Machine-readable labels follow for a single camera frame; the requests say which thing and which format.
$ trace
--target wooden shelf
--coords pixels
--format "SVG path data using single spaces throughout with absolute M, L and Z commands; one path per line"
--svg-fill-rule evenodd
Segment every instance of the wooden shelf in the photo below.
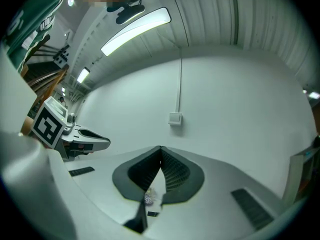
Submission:
M 299 189 L 298 189 L 298 193 L 299 193 L 299 192 L 302 192 L 309 183 L 310 183 L 310 180 L 309 180 L 309 179 L 303 179 L 303 180 L 301 180 L 300 186 L 299 186 Z
M 282 197 L 287 207 L 308 195 L 309 186 L 314 182 L 313 170 L 320 165 L 320 148 L 309 148 L 290 157 L 289 173 Z

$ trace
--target person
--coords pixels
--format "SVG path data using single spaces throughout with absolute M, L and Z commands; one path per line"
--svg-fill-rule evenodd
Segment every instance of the person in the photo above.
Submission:
M 64 97 L 61 96 L 61 97 L 59 98 L 59 101 L 60 101 L 60 103 L 64 103 L 63 106 L 64 106 L 66 109 L 68 108 L 68 107 L 67 107 L 67 104 L 66 104 L 66 102 L 65 102 L 65 98 L 64 98 Z
M 13 17 L 2 38 L 5 51 L 13 66 L 20 74 L 29 52 L 44 39 L 52 29 L 55 12 L 64 0 L 26 0 Z M 84 0 L 90 4 L 112 7 L 113 3 L 125 0 Z M 26 117 L 21 133 L 30 133 L 33 119 Z

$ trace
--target white plastic surface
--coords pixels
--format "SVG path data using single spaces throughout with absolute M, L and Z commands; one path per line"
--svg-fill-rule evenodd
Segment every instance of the white plastic surface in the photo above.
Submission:
M 271 191 L 236 167 L 184 150 L 169 148 L 201 167 L 204 183 L 188 201 L 164 204 L 143 235 L 154 240 L 236 240 L 256 230 L 231 192 L 246 189 L 274 218 L 284 204 Z
M 96 137 L 83 136 L 79 132 L 81 130 L 87 130 L 89 132 L 93 132 L 84 126 L 79 126 L 78 124 L 76 124 L 68 135 L 61 135 L 60 138 L 64 142 L 68 142 L 68 143 L 73 142 L 73 143 L 79 143 L 79 144 L 92 144 L 93 145 L 93 147 L 90 150 L 85 149 L 84 152 L 94 152 L 94 151 L 105 150 L 110 146 L 109 140 L 104 139 L 103 137 L 96 138 Z
M 105 190 L 104 192 L 102 191 L 102 193 L 100 193 L 101 194 L 100 200 L 105 205 L 110 206 L 111 209 L 113 208 L 115 215 L 117 215 L 117 213 L 118 214 L 121 213 L 121 211 L 123 212 L 122 215 L 125 214 L 125 211 L 128 212 L 128 210 L 126 209 L 128 207 L 126 207 L 125 205 L 124 206 L 117 205 L 116 204 L 117 199 L 112 198 L 114 197 L 112 193 L 113 192 L 116 193 L 116 191 L 110 191 L 110 189 L 109 191 L 107 191 L 108 180 L 101 178 L 99 181 L 99 187 L 97 187 L 97 183 L 93 180 L 91 181 L 91 185 L 93 186 L 92 189 L 96 190 L 96 192 L 93 191 L 93 193 L 90 193 L 90 192 L 84 191 L 83 188 L 80 189 L 75 184 L 75 181 L 79 185 L 79 182 L 78 182 L 79 179 L 81 179 L 83 176 L 87 176 L 87 178 L 90 178 L 90 175 L 97 176 L 97 174 L 95 174 L 97 173 L 97 171 L 90 172 L 84 175 L 75 176 L 72 178 L 67 168 L 69 170 L 71 168 L 76 169 L 77 166 L 78 168 L 82 168 L 84 164 L 77 163 L 77 162 L 64 163 L 60 155 L 58 154 L 58 152 L 55 150 L 48 150 L 48 155 L 49 155 L 50 166 L 51 166 L 52 174 L 54 177 L 54 181 L 56 182 L 56 185 L 61 194 L 61 197 L 65 205 L 68 207 L 69 214 L 72 217 L 74 228 L 76 230 L 77 240 L 88 240 L 88 239 L 143 240 L 143 239 L 146 239 L 145 237 L 139 235 L 138 233 L 125 228 L 123 225 L 119 224 L 118 221 L 115 221 L 114 218 L 111 219 L 109 216 L 107 216 L 106 212 L 101 209 L 102 204 L 99 203 L 97 199 L 93 200 L 93 196 L 98 197 L 97 195 L 94 195 L 94 194 L 97 194 L 97 192 L 99 192 L 100 190 Z
M 101 211 L 117 223 L 123 225 L 136 216 L 140 203 L 125 199 L 120 194 L 112 181 L 112 174 L 122 163 L 150 149 L 143 148 L 102 159 L 71 161 L 66 162 L 65 166 L 69 171 L 85 167 L 94 168 L 95 171 L 75 176 L 73 180 Z
M 19 133 L 27 114 L 37 98 L 14 68 L 0 44 L 0 130 Z

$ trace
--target white wall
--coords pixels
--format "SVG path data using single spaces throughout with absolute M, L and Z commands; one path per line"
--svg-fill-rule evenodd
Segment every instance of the white wall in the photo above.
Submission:
M 70 101 L 70 99 L 66 98 L 66 97 L 63 97 L 64 98 L 64 101 L 65 101 L 65 104 L 67 105 L 68 107 L 68 110 L 71 110 L 72 109 L 72 103 Z
M 48 32 L 50 35 L 50 40 L 47 41 L 45 44 L 47 46 L 52 46 L 57 49 L 61 49 L 66 44 L 66 37 L 65 32 L 68 28 L 59 20 L 59 18 L 54 19 L 53 27 Z
M 71 29 L 75 33 L 88 9 L 88 2 L 83 0 L 74 0 L 73 6 L 69 6 L 68 0 L 64 0 L 55 16 L 62 21 L 68 29 Z
M 81 108 L 81 104 L 83 102 L 83 98 L 78 99 L 73 105 L 72 108 L 69 110 L 70 113 L 74 113 L 75 115 L 78 114 L 80 108 Z
M 281 197 L 289 157 L 316 136 L 310 105 L 290 69 L 262 51 L 185 49 L 183 126 L 172 127 L 168 116 L 175 109 L 179 69 L 172 54 L 161 56 L 169 62 L 109 76 L 114 80 L 89 94 L 78 123 L 108 137 L 111 145 L 81 159 L 169 146 L 230 163 Z

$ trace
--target black slot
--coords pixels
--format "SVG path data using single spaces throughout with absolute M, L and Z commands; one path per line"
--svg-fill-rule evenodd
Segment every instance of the black slot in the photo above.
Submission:
M 231 195 L 256 230 L 262 229 L 274 220 L 245 189 L 235 190 Z
M 159 212 L 154 212 L 154 211 L 148 211 L 148 216 L 149 217 L 157 217 Z
M 71 177 L 74 177 L 74 176 L 78 176 L 78 175 L 81 175 L 81 174 L 87 174 L 87 173 L 90 173 L 90 172 L 93 172 L 95 169 L 93 169 L 92 167 L 85 167 L 85 168 L 80 168 L 80 169 L 76 169 L 76 170 L 70 170 L 69 173 L 71 175 Z
M 89 131 L 89 130 L 85 130 L 85 129 L 80 129 L 78 130 L 78 132 L 84 136 L 84 137 L 91 137 L 91 138 L 97 138 L 97 139 L 104 139 L 104 140 L 109 140 L 108 138 L 105 138 L 105 137 L 102 137 L 98 134 L 95 134 L 94 132 L 92 131 Z
M 94 148 L 93 144 L 84 144 L 83 150 L 92 150 Z

